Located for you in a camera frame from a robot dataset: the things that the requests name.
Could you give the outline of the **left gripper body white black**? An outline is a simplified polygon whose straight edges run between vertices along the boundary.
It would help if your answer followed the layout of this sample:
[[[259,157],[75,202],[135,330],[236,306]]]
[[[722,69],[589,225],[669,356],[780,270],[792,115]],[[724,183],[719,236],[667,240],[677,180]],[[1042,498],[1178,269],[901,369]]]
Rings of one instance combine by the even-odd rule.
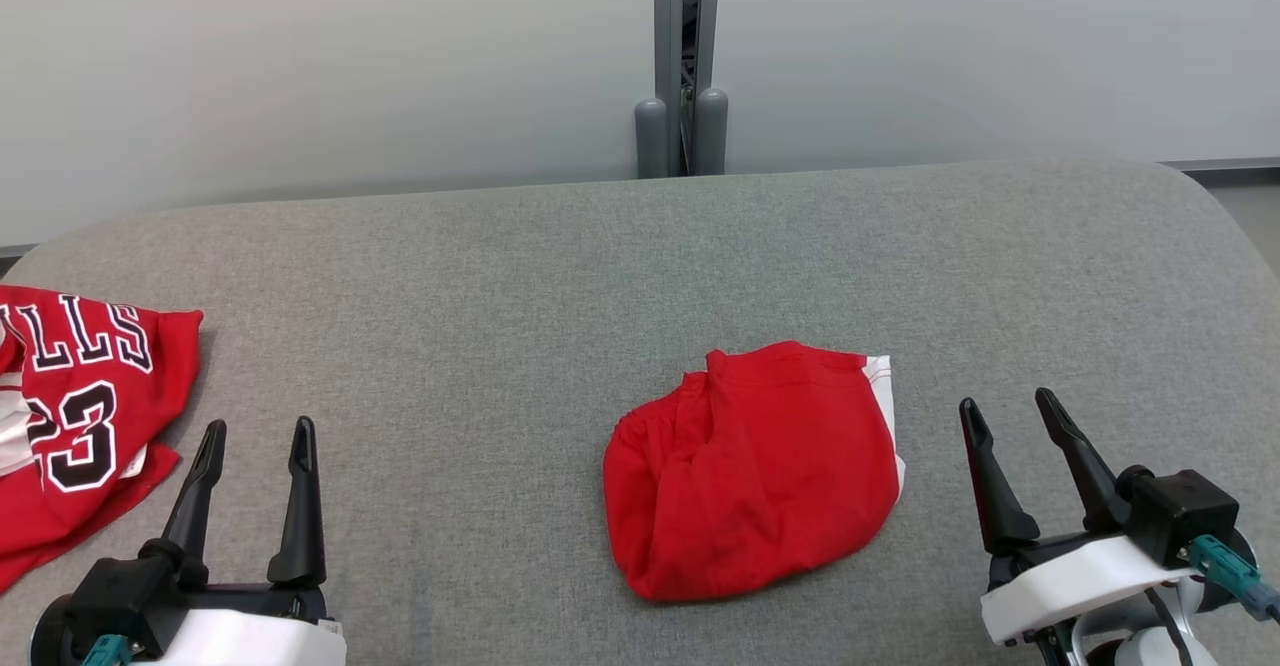
[[[317,587],[210,585],[184,596],[182,620],[159,656],[137,665],[344,665],[342,625]]]

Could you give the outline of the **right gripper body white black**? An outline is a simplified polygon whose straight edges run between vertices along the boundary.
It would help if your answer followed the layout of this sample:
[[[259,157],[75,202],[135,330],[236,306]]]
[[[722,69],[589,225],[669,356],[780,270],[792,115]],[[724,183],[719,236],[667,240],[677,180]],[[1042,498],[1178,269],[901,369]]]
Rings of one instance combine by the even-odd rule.
[[[1097,630],[1106,624],[1142,630],[1144,619],[1129,613],[1129,601],[1146,605],[1146,592],[1156,589],[1187,646],[1198,646],[1190,621],[1201,584],[1192,576],[1187,566],[1166,569],[1124,535],[1093,539],[1080,533],[1010,546],[991,558],[980,619],[995,644],[1083,617],[1096,620]]]

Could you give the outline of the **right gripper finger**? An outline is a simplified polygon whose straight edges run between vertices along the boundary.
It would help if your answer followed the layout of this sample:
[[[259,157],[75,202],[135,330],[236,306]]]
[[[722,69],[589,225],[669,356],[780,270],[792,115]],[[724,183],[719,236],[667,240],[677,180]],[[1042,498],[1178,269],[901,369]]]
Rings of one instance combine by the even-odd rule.
[[[984,549],[1005,555],[1041,537],[1038,523],[1027,514],[995,456],[995,438],[973,398],[959,405],[966,459]]]
[[[1084,530],[1094,535],[1120,533],[1132,507],[1119,496],[1114,471],[1050,388],[1036,389],[1036,406],[1050,439],[1068,464],[1084,507]]]

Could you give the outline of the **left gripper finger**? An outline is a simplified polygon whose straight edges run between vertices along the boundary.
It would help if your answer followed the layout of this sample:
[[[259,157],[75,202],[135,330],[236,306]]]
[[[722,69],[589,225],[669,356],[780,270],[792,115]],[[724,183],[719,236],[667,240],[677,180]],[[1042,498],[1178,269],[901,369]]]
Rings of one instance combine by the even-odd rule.
[[[326,580],[323,499],[315,424],[297,419],[288,459],[291,492],[279,551],[268,565],[274,587],[308,589]]]
[[[227,446],[227,424],[211,421],[191,460],[163,534],[148,539],[140,549],[142,558],[164,558],[183,589],[202,589],[209,584],[204,551],[209,528],[212,489],[221,478]]]

